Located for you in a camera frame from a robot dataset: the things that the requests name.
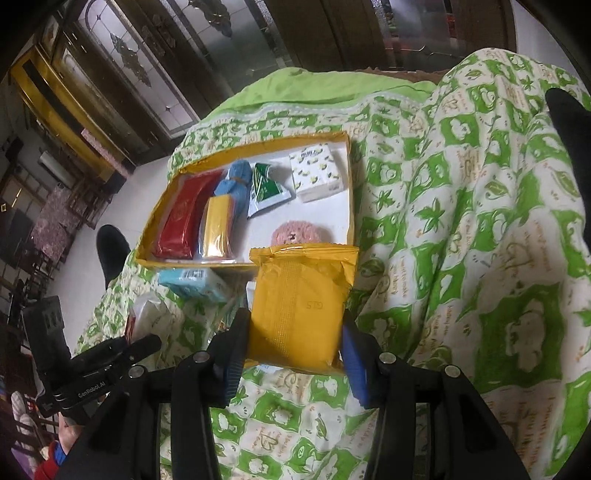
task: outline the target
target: white floor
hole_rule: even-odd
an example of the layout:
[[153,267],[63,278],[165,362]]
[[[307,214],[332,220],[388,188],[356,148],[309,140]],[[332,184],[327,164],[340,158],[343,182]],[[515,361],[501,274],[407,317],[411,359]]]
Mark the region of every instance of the white floor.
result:
[[523,8],[511,0],[515,18],[517,52],[542,63],[551,63],[580,78],[573,64],[550,32]]
[[115,225],[133,248],[152,208],[166,188],[167,158],[138,167],[105,210],[95,230],[82,227],[66,263],[56,273],[47,295],[60,297],[66,343],[73,353],[76,342],[105,292],[105,278],[96,254],[96,233],[107,223]]
[[[515,0],[512,0],[512,5],[518,52],[576,74],[567,56],[544,26]],[[148,215],[166,187],[166,163],[167,159],[163,158],[139,167],[113,198],[98,227],[106,223],[115,225],[133,248]],[[71,350],[105,292],[105,281],[96,255],[96,231],[84,227],[79,232],[66,264],[48,292],[60,297],[66,324],[64,334]]]

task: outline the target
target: yellow snack package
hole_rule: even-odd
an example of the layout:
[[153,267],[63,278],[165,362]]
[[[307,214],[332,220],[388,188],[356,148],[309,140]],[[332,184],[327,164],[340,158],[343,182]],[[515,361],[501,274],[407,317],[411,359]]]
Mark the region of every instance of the yellow snack package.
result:
[[253,248],[259,266],[248,358],[315,374],[341,370],[343,312],[359,249],[336,244]]
[[204,259],[230,258],[230,230],[234,200],[229,194],[211,197],[207,203],[205,229],[200,251]]

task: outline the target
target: blue tissue pack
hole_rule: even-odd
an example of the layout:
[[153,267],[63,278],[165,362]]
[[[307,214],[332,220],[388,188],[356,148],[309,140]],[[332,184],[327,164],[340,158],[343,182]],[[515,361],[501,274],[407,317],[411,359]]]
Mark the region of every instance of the blue tissue pack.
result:
[[158,283],[183,298],[202,298],[214,303],[227,303],[232,290],[210,268],[172,268],[161,270]]

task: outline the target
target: red cloth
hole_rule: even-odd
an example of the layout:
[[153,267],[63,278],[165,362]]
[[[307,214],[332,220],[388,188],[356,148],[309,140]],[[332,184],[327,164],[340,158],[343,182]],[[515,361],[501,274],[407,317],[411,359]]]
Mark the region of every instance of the red cloth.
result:
[[35,480],[53,480],[57,475],[60,466],[53,459],[53,454],[56,451],[57,442],[53,442],[49,446],[49,460],[45,460],[35,471]]

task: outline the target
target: green and white blanket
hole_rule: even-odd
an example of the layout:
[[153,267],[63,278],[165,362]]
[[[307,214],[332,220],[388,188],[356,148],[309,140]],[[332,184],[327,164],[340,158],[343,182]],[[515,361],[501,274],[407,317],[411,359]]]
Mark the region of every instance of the green and white blanket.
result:
[[[544,102],[553,86],[591,109],[564,70],[495,49],[463,60],[431,95],[225,109],[187,134],[169,177],[237,144],[348,132],[361,248],[350,308],[360,328],[414,365],[458,365],[532,478],[552,476],[591,413],[591,262],[570,159]],[[148,290],[175,318],[161,366],[207,344],[221,307],[183,301],[132,254],[79,349],[120,335]],[[223,477],[269,480],[361,479],[376,420],[346,378],[260,367],[244,372],[230,407],[211,414]],[[163,478],[169,419],[166,411]]]

